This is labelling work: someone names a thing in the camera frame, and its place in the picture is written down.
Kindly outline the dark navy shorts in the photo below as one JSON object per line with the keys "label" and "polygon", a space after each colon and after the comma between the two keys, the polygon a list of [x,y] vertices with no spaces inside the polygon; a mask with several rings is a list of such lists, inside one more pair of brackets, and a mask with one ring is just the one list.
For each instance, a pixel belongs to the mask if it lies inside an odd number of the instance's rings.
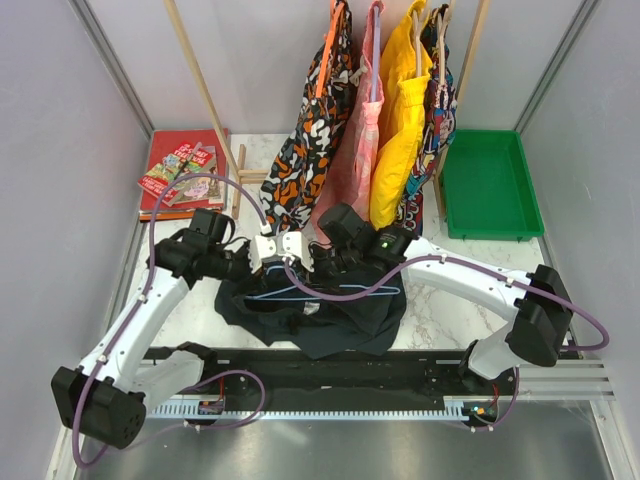
{"label": "dark navy shorts", "polygon": [[291,342],[321,359],[347,350],[384,354],[395,342],[407,299],[396,274],[366,297],[330,302],[299,290],[276,264],[243,281],[222,281],[214,308],[267,346]]}

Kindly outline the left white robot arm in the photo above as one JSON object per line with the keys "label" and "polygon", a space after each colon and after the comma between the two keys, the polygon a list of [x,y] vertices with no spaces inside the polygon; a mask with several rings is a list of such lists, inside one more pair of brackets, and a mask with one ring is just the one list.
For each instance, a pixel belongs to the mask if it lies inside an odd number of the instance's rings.
{"label": "left white robot arm", "polygon": [[251,272],[248,249],[228,249],[235,223],[199,209],[188,227],[156,243],[134,297],[93,350],[74,368],[59,368],[51,388],[62,424],[117,449],[128,447],[147,414],[192,387],[208,393],[219,369],[203,346],[176,348],[154,367],[140,364],[169,315],[203,278],[240,280]]}

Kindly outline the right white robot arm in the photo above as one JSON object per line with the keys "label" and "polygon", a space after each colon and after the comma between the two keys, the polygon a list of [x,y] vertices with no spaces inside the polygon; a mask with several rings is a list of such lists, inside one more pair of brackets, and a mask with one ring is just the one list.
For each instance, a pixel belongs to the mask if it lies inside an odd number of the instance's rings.
{"label": "right white robot arm", "polygon": [[534,272],[475,263],[444,250],[414,232],[390,225],[380,230],[344,203],[320,216],[318,226],[332,246],[317,265],[331,272],[371,266],[403,274],[483,306],[505,324],[473,341],[458,368],[458,381],[477,394],[514,367],[556,365],[572,319],[570,299],[559,274],[540,265]]}

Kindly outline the blue wire hanger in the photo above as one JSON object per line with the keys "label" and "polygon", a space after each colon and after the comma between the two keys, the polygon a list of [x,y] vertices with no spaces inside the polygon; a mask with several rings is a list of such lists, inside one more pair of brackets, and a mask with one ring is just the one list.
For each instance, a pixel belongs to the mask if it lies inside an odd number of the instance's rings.
{"label": "blue wire hanger", "polygon": [[392,297],[401,293],[401,288],[383,284],[378,288],[361,284],[339,284],[337,292],[328,289],[313,289],[304,285],[301,275],[292,272],[294,281],[285,287],[269,289],[262,293],[248,294],[247,298],[254,301],[338,301],[349,302],[364,298]]}

